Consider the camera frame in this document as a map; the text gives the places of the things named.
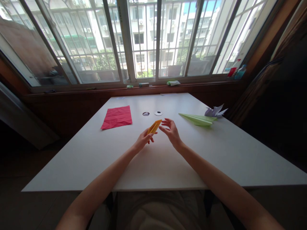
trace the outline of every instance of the round grommet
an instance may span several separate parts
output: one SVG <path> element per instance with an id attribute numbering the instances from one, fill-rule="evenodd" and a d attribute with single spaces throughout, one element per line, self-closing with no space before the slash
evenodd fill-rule
<path id="1" fill-rule="evenodd" d="M 154 112 L 154 114 L 155 114 L 156 116 L 161 116 L 163 113 L 160 112 L 160 111 L 156 111 L 156 112 Z"/>

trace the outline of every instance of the green paper airplane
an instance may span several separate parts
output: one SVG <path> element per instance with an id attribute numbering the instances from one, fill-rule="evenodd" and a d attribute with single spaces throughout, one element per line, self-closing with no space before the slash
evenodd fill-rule
<path id="1" fill-rule="evenodd" d="M 179 113 L 180 116 L 184 117 L 188 121 L 192 122 L 194 125 L 198 126 L 210 126 L 212 125 L 212 121 L 217 120 L 215 117 L 207 117 L 201 115 L 192 115 L 192 114 L 183 114 Z"/>

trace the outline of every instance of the blue bottle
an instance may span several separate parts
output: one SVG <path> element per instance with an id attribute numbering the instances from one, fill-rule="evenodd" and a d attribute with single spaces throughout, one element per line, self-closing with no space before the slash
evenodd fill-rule
<path id="1" fill-rule="evenodd" d="M 236 73 L 236 75 L 234 76 L 235 80 L 240 80 L 243 77 L 243 74 L 246 71 L 246 65 L 243 65 L 242 68 L 240 68 L 238 70 L 238 72 Z"/>

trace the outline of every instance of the paper airplane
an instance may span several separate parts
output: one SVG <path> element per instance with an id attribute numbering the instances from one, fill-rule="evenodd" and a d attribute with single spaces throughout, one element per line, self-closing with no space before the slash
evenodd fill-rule
<path id="1" fill-rule="evenodd" d="M 211 108 L 207 108 L 208 110 L 205 112 L 205 116 L 208 116 L 208 117 L 221 117 L 226 111 L 227 109 L 221 111 L 222 107 L 223 107 L 224 104 L 222 104 L 221 106 L 219 107 L 214 107 L 214 109 L 211 109 Z"/>
<path id="2" fill-rule="evenodd" d="M 217 118 L 215 117 L 207 117 L 201 115 L 192 115 L 192 114 L 183 114 L 183 113 L 179 113 L 179 115 L 197 126 L 210 126 L 212 125 L 212 121 L 217 120 Z"/>

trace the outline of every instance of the white table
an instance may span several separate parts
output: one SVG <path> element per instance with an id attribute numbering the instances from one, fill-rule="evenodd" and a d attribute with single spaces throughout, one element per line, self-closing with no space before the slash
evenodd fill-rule
<path id="1" fill-rule="evenodd" d="M 108 108 L 130 106 L 132 125 L 102 131 Z M 207 106 L 188 93 L 113 97 L 80 129 L 23 191 L 81 191 L 122 155 L 154 121 L 171 118 L 182 141 L 244 187 L 307 184 L 307 174 L 225 118 L 210 128 L 178 113 L 204 115 Z M 163 112 L 158 117 L 155 111 Z M 206 189 L 195 171 L 158 130 L 155 143 L 131 161 L 114 191 Z"/>

